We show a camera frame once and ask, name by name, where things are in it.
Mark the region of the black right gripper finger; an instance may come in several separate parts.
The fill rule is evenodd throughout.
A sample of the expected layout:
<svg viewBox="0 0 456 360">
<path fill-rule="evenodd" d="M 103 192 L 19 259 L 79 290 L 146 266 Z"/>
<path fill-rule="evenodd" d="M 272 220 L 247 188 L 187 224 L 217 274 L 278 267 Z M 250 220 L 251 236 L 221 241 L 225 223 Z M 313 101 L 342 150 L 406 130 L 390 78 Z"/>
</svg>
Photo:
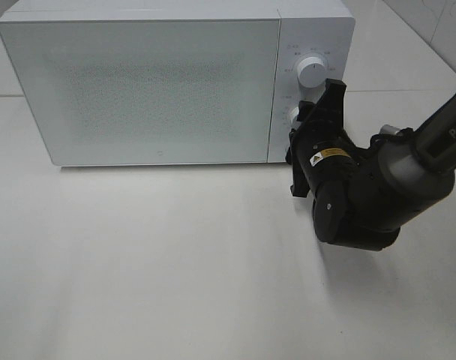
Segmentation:
<svg viewBox="0 0 456 360">
<path fill-rule="evenodd" d="M 344 95 L 347 85 L 338 79 L 327 79 L 325 91 L 313 111 L 316 120 L 330 121 L 335 126 L 344 125 Z"/>
<path fill-rule="evenodd" d="M 314 108 L 316 107 L 316 104 L 312 101 L 307 101 L 307 100 L 301 100 L 298 103 L 298 115 L 295 117 L 295 123 L 296 124 L 301 124 L 306 122 Z"/>
</svg>

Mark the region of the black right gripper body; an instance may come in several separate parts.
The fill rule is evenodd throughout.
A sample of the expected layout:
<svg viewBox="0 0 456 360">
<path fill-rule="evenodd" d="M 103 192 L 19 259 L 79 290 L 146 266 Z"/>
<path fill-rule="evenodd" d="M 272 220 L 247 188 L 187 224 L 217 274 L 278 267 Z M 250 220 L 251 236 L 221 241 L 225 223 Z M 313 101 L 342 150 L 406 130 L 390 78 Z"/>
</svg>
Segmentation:
<svg viewBox="0 0 456 360">
<path fill-rule="evenodd" d="M 358 169 L 356 149 L 341 123 L 300 115 L 292 122 L 286 162 L 292 167 L 291 194 L 302 198 L 339 193 L 346 199 Z"/>
</svg>

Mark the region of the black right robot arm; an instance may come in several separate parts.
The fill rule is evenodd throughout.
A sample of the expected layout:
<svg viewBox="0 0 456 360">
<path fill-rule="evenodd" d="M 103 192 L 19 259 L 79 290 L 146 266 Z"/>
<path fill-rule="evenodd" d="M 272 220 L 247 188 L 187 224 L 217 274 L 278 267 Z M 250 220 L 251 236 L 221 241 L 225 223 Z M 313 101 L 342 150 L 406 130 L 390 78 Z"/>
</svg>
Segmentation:
<svg viewBox="0 0 456 360">
<path fill-rule="evenodd" d="M 383 126 L 361 148 L 344 128 L 345 91 L 343 82 L 327 79 L 317 102 L 299 102 L 286 153 L 290 190 L 313 196 L 321 242 L 381 251 L 405 223 L 452 192 L 456 92 L 418 128 Z"/>
</svg>

